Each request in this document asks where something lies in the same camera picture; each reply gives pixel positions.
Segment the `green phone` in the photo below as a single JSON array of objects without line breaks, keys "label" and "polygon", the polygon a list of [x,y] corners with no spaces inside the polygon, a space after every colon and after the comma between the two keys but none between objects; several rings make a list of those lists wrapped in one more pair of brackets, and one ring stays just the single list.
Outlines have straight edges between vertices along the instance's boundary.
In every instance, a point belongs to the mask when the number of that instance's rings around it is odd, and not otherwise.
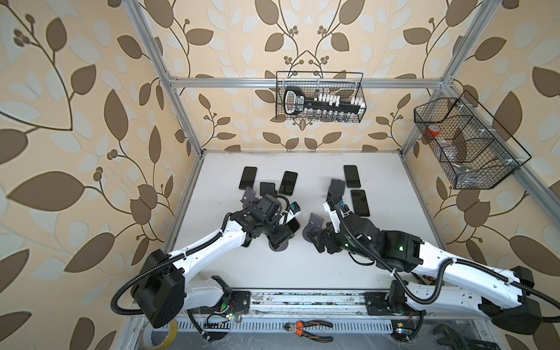
[{"label": "green phone", "polygon": [[292,195],[295,190],[297,177],[298,174],[296,172],[284,172],[283,178],[281,180],[281,185],[279,187],[279,194]]},{"label": "green phone", "polygon": [[347,188],[351,188],[351,189],[361,188],[360,175],[357,166],[345,165],[344,175],[345,175]]}]

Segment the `silver phone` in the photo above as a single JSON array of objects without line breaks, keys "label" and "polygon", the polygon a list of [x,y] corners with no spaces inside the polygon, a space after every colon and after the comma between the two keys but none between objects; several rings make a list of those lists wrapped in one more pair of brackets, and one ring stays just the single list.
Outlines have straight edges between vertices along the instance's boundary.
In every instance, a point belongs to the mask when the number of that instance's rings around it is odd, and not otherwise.
[{"label": "silver phone", "polygon": [[367,195],[364,190],[351,190],[351,200],[355,214],[360,217],[370,217]]}]

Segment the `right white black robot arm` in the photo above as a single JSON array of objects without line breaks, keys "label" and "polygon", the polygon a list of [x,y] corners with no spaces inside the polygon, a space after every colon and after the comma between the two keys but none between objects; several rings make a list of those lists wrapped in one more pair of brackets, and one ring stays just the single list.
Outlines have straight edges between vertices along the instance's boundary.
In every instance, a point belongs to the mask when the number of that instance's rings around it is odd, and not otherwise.
[{"label": "right white black robot arm", "polygon": [[392,277],[386,303],[394,313],[474,314],[502,330],[534,335],[543,323],[559,322],[543,316],[540,302],[558,308],[559,302],[534,288],[532,271],[521,266],[498,270],[446,252],[399,230],[380,230],[355,214],[343,201],[327,202],[331,218],[323,229],[307,233],[320,253],[347,251]]}]

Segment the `black phone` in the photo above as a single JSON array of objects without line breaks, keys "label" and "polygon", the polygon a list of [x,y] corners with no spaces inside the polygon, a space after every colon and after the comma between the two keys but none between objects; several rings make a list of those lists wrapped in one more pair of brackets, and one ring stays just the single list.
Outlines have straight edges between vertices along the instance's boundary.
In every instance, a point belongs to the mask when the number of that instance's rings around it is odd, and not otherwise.
[{"label": "black phone", "polygon": [[293,218],[287,223],[287,227],[292,233],[297,233],[297,231],[300,229],[300,223],[297,218]]}]

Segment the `purple edged phone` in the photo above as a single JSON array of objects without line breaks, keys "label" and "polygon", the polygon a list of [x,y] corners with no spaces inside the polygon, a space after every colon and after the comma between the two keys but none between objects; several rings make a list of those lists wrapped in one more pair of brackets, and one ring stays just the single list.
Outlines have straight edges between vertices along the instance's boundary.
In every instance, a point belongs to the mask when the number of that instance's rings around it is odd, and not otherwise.
[{"label": "purple edged phone", "polygon": [[239,189],[246,190],[247,188],[254,188],[254,183],[256,179],[256,174],[258,168],[254,166],[246,166],[241,175],[241,180],[239,182]]}]

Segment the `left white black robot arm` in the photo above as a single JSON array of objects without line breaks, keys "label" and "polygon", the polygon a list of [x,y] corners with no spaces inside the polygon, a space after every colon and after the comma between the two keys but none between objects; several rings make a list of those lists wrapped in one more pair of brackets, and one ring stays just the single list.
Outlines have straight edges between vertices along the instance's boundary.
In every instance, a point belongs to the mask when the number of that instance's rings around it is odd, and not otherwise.
[{"label": "left white black robot arm", "polygon": [[300,206],[283,195],[255,198],[240,211],[227,213],[221,226],[182,249],[151,253],[141,272],[112,297],[110,309],[122,316],[145,316],[154,328],[169,324],[178,314],[198,308],[230,305],[230,287],[216,276],[196,281],[207,265],[252,240],[265,236],[278,249],[295,233],[288,226]]}]

